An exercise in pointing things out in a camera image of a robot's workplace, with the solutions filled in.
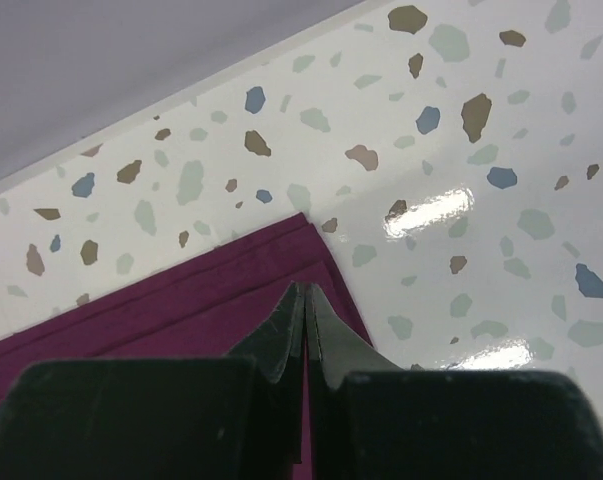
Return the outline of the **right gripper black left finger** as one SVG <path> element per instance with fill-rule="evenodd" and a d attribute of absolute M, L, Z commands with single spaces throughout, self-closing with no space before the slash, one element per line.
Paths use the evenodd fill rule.
<path fill-rule="evenodd" d="M 305 293 L 226 355 L 47 361 L 0 404 L 0 479 L 288 479 L 302 457 Z"/>

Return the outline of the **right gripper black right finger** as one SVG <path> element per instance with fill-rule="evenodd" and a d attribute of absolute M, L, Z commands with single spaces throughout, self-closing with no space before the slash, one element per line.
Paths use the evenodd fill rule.
<path fill-rule="evenodd" d="M 603 479 L 603 430 L 569 377 L 401 368 L 315 285 L 305 315 L 315 478 Z"/>

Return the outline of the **maroon surgical cloth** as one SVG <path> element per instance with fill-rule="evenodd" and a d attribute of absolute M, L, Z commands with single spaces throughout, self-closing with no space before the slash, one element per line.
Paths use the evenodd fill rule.
<path fill-rule="evenodd" d="M 328 248 L 299 214 L 0 341 L 0 404 L 41 362 L 224 356 L 293 284 L 320 287 L 338 317 L 368 340 Z M 302 457 L 288 479 L 314 478 L 303 391 L 302 400 Z"/>

